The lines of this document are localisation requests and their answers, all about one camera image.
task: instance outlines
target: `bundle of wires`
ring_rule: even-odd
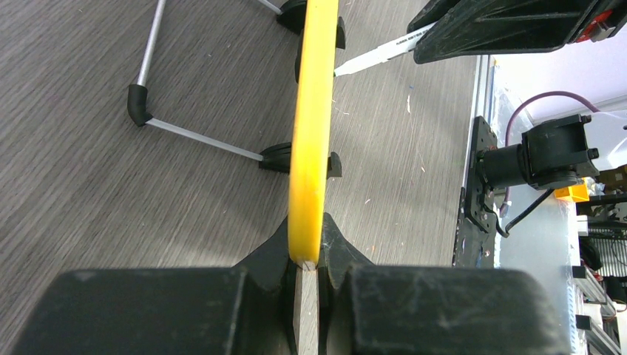
[[[532,103],[534,103],[534,102],[536,102],[536,101],[538,101],[538,100],[540,100],[542,98],[548,98],[548,97],[552,97],[552,96],[562,96],[562,97],[566,97],[566,98],[572,98],[574,100],[577,100],[577,101],[581,102],[581,104],[584,105],[586,108],[588,108],[590,111],[592,111],[592,112],[599,112],[599,109],[594,104],[592,104],[592,102],[590,102],[590,101],[586,100],[584,97],[579,96],[577,94],[574,94],[572,92],[567,92],[567,91],[550,91],[550,92],[545,92],[545,93],[540,94],[540,95],[536,95],[536,96],[530,98],[529,100],[523,102],[514,111],[514,113],[512,114],[512,117],[509,119],[509,122],[507,123],[507,129],[505,131],[505,146],[509,146],[509,136],[512,134],[512,128],[514,126],[514,122],[515,122],[516,118],[518,118],[518,116],[523,112],[523,110],[526,109],[526,107],[529,106],[530,104],[532,104]],[[523,213],[521,213],[519,216],[517,216],[511,222],[509,222],[507,224],[507,226],[505,227],[505,230],[503,230],[501,228],[501,226],[499,225],[499,223],[497,222],[496,223],[496,230],[498,231],[498,233],[500,235],[502,235],[503,237],[508,237],[509,236],[509,230],[511,228],[513,228],[515,225],[517,225],[519,222],[521,222],[531,212],[533,212],[533,210],[535,210],[553,192],[554,192],[553,189],[546,190],[534,203],[531,204],[531,206],[527,207],[527,209],[525,209],[523,211]],[[504,217],[504,215],[506,214],[506,211],[507,211],[507,209],[509,207],[510,193],[511,193],[511,190],[508,187],[505,190],[505,200],[503,201],[503,204],[501,205],[501,207],[499,209],[499,215],[501,217]]]

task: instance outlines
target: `red component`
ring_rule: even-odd
[[[588,25],[588,27],[581,33],[581,35],[579,36],[579,38],[577,38],[575,42],[580,43],[588,41],[590,39],[592,31],[594,30],[594,26],[599,22],[607,20],[611,15],[611,12],[612,10],[607,10],[606,12],[601,13],[599,16],[595,17],[594,20],[590,22],[590,25]]]

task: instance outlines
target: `yellow object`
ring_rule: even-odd
[[[288,203],[290,258],[318,263],[331,133],[331,100],[339,0],[307,1]]]
[[[570,201],[570,202],[586,202],[590,201],[588,193],[588,186],[584,183],[582,185],[569,186],[563,189],[555,190],[555,197],[558,200]]]

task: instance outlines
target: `yellow container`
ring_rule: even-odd
[[[558,200],[570,201],[570,202],[586,202],[590,201],[588,195],[588,186],[586,184],[569,186],[563,189],[555,190],[555,197]]]

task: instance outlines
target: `white wall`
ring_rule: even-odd
[[[497,55],[508,88],[522,101],[542,92],[564,90],[595,104],[625,96],[627,28],[605,41],[569,44],[542,54]],[[533,121],[581,107],[569,98],[545,98],[528,106]]]

